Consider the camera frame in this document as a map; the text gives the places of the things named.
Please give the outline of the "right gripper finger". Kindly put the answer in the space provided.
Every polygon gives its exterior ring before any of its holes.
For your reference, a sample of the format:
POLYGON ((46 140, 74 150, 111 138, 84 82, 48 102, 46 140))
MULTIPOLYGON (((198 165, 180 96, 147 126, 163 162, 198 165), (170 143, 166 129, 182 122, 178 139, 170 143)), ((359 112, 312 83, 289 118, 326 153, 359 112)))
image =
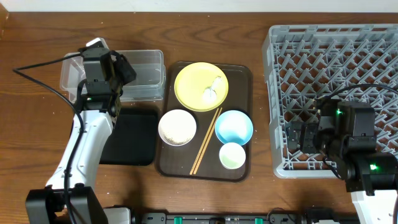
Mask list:
POLYGON ((317 135, 318 124, 308 123, 304 127, 302 151, 306 154, 315 154, 317 152, 314 146, 314 139, 317 135))
POLYGON ((291 121, 286 125, 287 148, 289 150, 302 150, 302 126, 301 121, 291 121))

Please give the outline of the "blue bowl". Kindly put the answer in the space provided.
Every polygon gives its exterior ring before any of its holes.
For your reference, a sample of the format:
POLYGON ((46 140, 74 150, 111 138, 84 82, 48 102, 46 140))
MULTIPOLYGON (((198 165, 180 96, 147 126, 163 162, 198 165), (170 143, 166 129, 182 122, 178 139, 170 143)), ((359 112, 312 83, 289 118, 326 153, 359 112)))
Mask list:
POLYGON ((215 134, 223 144, 234 142, 243 146, 251 140, 253 132, 250 117, 238 110, 226 111, 216 120, 215 134))

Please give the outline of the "yellow plate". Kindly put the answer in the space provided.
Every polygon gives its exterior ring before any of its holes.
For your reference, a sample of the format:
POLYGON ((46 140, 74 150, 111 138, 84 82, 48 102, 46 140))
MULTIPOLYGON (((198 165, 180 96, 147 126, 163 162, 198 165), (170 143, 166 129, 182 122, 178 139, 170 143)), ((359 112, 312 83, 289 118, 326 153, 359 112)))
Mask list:
POLYGON ((225 73, 216 65, 207 62, 195 62, 178 72, 174 81, 174 92, 178 101, 187 109, 204 112, 217 108, 226 99, 229 82, 225 73), (215 88, 217 98, 212 103, 205 103, 202 94, 216 77, 222 81, 215 88))

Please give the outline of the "pale green cup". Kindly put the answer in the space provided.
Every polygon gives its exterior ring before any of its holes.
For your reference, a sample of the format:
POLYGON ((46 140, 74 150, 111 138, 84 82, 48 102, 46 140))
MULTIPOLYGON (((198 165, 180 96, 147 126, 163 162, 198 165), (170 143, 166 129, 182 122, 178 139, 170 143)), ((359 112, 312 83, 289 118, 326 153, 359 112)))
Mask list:
POLYGON ((224 168, 238 169, 246 161, 246 152, 239 144, 229 142, 220 148, 219 159, 224 168))

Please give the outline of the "pink bowl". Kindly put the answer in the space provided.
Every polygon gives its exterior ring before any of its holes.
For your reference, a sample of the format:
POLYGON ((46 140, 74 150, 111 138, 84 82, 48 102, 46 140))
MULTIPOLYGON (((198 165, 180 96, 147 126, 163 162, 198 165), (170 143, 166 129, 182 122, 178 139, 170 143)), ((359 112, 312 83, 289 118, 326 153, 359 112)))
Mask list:
POLYGON ((185 110, 171 110, 161 117, 158 133, 164 143, 170 146, 182 146, 190 142, 197 131, 197 122, 193 115, 185 110))

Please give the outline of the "pile of rice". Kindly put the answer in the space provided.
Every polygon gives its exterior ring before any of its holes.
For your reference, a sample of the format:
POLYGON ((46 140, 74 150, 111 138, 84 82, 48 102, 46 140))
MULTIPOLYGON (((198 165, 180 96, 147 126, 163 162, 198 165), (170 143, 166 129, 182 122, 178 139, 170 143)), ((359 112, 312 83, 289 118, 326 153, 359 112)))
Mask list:
POLYGON ((167 144, 175 146, 189 142, 194 135, 192 129, 186 126, 163 126, 161 133, 167 144))

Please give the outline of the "white tissue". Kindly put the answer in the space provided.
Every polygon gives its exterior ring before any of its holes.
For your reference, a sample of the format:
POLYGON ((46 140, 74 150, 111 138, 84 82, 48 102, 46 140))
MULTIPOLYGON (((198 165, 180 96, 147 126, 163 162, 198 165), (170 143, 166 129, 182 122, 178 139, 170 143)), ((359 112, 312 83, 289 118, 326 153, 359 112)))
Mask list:
POLYGON ((215 88, 220 84, 221 81, 222 81, 221 77, 216 77, 213 80, 213 83, 210 86, 208 86, 207 88, 205 88, 205 90, 202 94, 202 99, 205 103, 212 103, 216 100, 217 95, 216 95, 215 88))

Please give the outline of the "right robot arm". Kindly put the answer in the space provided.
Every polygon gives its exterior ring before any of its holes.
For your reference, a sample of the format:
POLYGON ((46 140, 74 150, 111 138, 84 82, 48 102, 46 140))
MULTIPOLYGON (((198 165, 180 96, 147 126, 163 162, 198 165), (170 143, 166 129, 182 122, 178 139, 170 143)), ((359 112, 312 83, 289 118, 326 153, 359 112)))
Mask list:
POLYGON ((375 110, 358 101, 315 102, 316 123, 291 121, 287 147, 323 154, 332 173, 345 182, 360 223, 397 223, 397 158, 376 149, 375 110))

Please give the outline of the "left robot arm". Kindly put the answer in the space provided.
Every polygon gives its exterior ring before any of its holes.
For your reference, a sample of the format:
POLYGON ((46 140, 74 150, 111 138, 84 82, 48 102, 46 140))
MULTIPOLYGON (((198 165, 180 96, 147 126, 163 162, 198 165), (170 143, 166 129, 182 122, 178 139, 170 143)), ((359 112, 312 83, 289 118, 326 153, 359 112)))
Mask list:
POLYGON ((77 86, 70 138, 53 176, 43 189, 30 190, 25 207, 31 223, 56 223, 68 211, 71 223, 108 223, 93 190, 113 119, 121 110, 123 86, 136 77, 127 58, 101 42, 79 50, 85 79, 77 86))

